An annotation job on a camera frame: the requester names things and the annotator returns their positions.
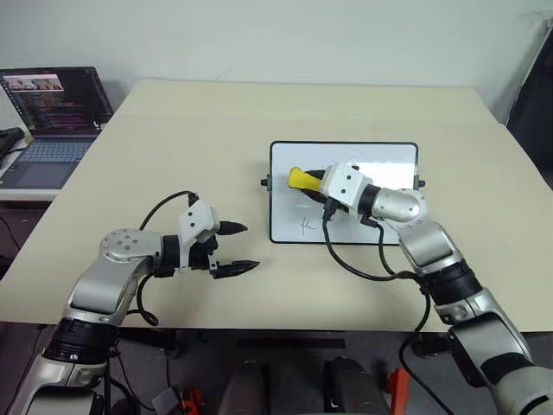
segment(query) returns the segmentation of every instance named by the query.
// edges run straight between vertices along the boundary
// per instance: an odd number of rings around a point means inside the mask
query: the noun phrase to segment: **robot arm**
[[[449,346],[472,386],[486,386],[499,413],[550,413],[553,372],[532,364],[530,350],[487,288],[478,282],[445,230],[429,217],[417,190],[390,190],[349,164],[330,166],[321,192],[351,216],[384,220],[428,292],[442,321],[450,326]]]
[[[79,413],[75,408],[91,408],[92,393],[81,391],[95,387],[104,375],[110,347],[117,340],[118,326],[137,292],[138,280],[148,274],[171,277],[175,270],[209,270],[214,278],[249,271],[259,263],[245,260],[220,265],[214,252],[216,234],[246,229],[219,221],[215,210],[193,195],[179,219],[177,235],[135,229],[107,234],[98,257],[73,287],[49,344],[36,356],[8,414]],[[55,399],[57,404],[52,406],[47,386],[61,387],[66,393],[79,391],[79,396]],[[65,404],[68,412],[61,409]]]

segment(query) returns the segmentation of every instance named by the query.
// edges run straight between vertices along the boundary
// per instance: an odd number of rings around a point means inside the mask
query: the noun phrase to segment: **yellow eraser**
[[[299,189],[308,188],[309,190],[320,192],[321,180],[307,174],[299,167],[293,167],[290,169],[288,176],[288,186]]]

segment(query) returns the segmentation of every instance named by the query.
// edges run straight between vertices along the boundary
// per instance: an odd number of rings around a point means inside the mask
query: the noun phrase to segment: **cable connector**
[[[197,193],[194,193],[194,192],[190,192],[188,194],[188,207],[190,208],[192,205],[194,205],[198,200],[200,199],[200,197],[198,196]]]
[[[322,209],[322,219],[323,220],[332,220],[334,217],[334,214],[336,213],[336,210],[338,210],[338,207],[340,206],[340,202],[336,201],[332,198],[327,198],[327,202],[325,203],[325,207]]]
[[[361,225],[366,225],[368,227],[374,227],[375,229],[378,229],[378,222],[372,220],[368,214],[364,214],[361,217]]]

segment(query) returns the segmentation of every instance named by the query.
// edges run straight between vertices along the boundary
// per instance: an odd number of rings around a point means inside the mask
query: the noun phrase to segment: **white desk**
[[[202,271],[152,281],[144,303],[162,326],[414,328],[423,297],[413,283],[367,282],[323,246],[269,241],[259,180],[275,140],[418,143],[433,217],[520,329],[553,329],[553,194],[472,90],[158,80],[135,87],[0,281],[0,320],[57,322],[104,234],[137,227],[161,198],[192,189],[221,219],[250,228],[220,237],[219,258],[261,265],[219,281]],[[183,209],[168,204],[149,228],[174,233]],[[337,250],[382,272],[374,247]],[[386,255],[407,266],[398,248]],[[125,322],[145,325],[139,316]],[[443,328],[432,314],[427,329]]]

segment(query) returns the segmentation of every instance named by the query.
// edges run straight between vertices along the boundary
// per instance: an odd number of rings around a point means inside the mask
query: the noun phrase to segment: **laptop keyboard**
[[[85,155],[91,142],[34,141],[17,159],[18,162],[76,163]]]

